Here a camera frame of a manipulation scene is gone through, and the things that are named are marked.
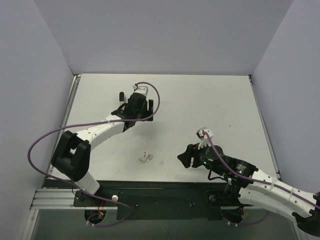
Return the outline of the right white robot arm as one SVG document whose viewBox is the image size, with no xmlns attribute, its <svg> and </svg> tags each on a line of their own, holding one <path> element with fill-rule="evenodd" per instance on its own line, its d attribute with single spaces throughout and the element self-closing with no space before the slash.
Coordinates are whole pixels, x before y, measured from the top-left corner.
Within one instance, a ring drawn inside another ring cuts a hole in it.
<svg viewBox="0 0 320 240">
<path fill-rule="evenodd" d="M 205 167 L 226 183 L 224 201 L 239 202 L 281 215 L 312 236 L 320 235 L 320 194 L 300 190 L 263 172 L 255 165 L 224 154 L 221 147 L 189 144 L 177 156 L 185 168 Z"/>
</svg>

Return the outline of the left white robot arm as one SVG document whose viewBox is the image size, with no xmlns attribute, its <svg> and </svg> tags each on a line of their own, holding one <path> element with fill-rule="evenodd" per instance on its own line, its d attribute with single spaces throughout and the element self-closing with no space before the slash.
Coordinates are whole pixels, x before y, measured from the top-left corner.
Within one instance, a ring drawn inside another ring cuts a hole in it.
<svg viewBox="0 0 320 240">
<path fill-rule="evenodd" d="M 100 184 L 89 173 L 91 151 L 109 138 L 133 127 L 137 120 L 148 118 L 154 112 L 154 101 L 141 93 L 133 93 L 127 103 L 122 104 L 104 120 L 78 132 L 65 131 L 55 148 L 51 165 L 67 176 L 80 189 L 86 191 L 85 200 L 92 206 L 103 200 Z"/>
</svg>

